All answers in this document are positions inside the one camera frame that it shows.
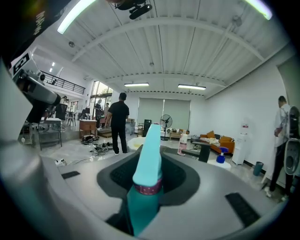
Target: railing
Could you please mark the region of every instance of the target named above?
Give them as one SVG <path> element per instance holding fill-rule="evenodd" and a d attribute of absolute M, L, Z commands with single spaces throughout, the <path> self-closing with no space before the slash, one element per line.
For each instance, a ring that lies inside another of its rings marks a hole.
<path fill-rule="evenodd" d="M 71 83 L 71 82 L 69 82 L 67 80 L 64 80 L 62 78 L 53 76 L 49 73 L 46 73 L 46 72 L 43 72 L 43 71 L 41 71 L 41 72 L 45 75 L 45 80 L 44 80 L 45 83 L 48 83 L 50 85 L 57 86 L 57 87 L 60 87 L 60 88 L 68 89 L 70 91 L 77 92 L 77 93 L 80 93 L 80 94 L 84 93 L 85 88 L 82 87 L 82 86 Z"/>

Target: ceiling light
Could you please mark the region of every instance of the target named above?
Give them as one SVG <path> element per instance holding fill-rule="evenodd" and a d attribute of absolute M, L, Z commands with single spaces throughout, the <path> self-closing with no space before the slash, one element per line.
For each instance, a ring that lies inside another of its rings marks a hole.
<path fill-rule="evenodd" d="M 125 87 L 148 87 L 149 83 L 126 83 L 124 84 Z"/>
<path fill-rule="evenodd" d="M 271 10 L 260 0 L 245 0 L 252 7 L 254 7 L 258 12 L 260 12 L 267 20 L 272 17 Z"/>
<path fill-rule="evenodd" d="M 64 34 L 67 28 L 70 26 L 72 21 L 90 4 L 92 4 L 96 0 L 80 0 L 75 7 L 71 9 L 71 11 L 67 14 L 65 19 L 61 22 L 60 26 L 58 27 L 57 31 L 60 34 Z"/>
<path fill-rule="evenodd" d="M 188 88 L 188 89 L 197 89 L 197 90 L 205 90 L 206 87 L 200 87 L 200 86 L 195 86 L 195 85 L 185 85 L 185 84 L 179 84 L 179 88 Z"/>

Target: floor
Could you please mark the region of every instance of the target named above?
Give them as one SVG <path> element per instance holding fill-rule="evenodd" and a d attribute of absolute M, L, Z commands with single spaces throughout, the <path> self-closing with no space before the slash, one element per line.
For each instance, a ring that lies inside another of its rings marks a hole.
<path fill-rule="evenodd" d="M 127 135 L 126 140 L 129 141 L 130 139 L 132 139 L 134 137 L 136 137 L 136 136 L 135 135 Z M 101 144 L 101 143 L 107 143 L 107 142 L 112 142 L 112 139 L 111 138 L 106 139 L 106 138 L 100 137 L 100 139 L 96 143 Z M 170 147 L 170 148 L 174 148 L 174 149 L 178 148 L 178 144 L 179 144 L 179 141 L 177 139 L 172 139 L 171 141 L 161 141 L 162 146 L 166 146 L 166 147 Z M 121 153 L 120 139 L 118 141 L 118 146 L 120 149 L 120 154 L 123 154 L 123 153 Z M 187 143 L 187 149 L 188 150 L 193 149 L 193 145 L 190 142 Z M 104 153 L 103 155 L 99 154 L 97 156 L 93 156 L 93 154 L 96 154 L 96 153 L 92 152 L 93 150 L 94 150 L 93 144 L 83 145 L 83 144 L 81 144 L 79 139 L 76 139 L 76 140 L 63 142 L 62 147 L 60 147 L 60 145 L 57 144 L 55 146 L 43 148 L 43 150 L 40 151 L 40 155 L 47 156 L 47 157 L 50 157 L 50 158 L 53 158 L 56 160 L 64 159 L 66 161 L 67 165 L 69 165 L 69 164 L 84 164 L 87 162 L 100 161 L 100 160 L 114 156 L 113 150 L 109 150 L 108 152 Z M 209 160 L 216 159 L 217 156 L 218 156 L 218 154 L 216 152 L 211 151 L 210 155 L 209 155 Z M 255 190 L 257 190 L 257 191 L 261 190 L 261 188 L 263 187 L 263 185 L 261 184 L 261 181 L 263 179 L 263 174 L 261 174 L 260 176 L 254 176 L 252 174 L 252 172 L 253 172 L 252 167 L 250 167 L 246 164 L 236 165 L 234 162 L 231 161 L 230 156 L 226 156 L 226 162 L 230 163 L 230 165 L 231 165 L 230 172 L 232 172 L 234 175 L 236 175 L 237 177 L 242 179 L 244 182 L 249 184 Z M 281 199 L 282 196 L 283 195 L 281 193 L 281 189 L 278 188 L 274 192 L 273 200 L 275 202 L 279 202 L 279 200 Z"/>

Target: projector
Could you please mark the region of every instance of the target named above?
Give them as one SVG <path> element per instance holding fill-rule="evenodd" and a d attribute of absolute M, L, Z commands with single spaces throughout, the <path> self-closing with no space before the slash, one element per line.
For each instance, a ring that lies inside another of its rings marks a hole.
<path fill-rule="evenodd" d="M 146 4 L 146 0 L 107 0 L 110 2 L 115 8 L 125 11 L 129 10 L 131 15 L 130 19 L 134 20 L 143 14 L 149 12 L 152 9 L 151 4 Z"/>

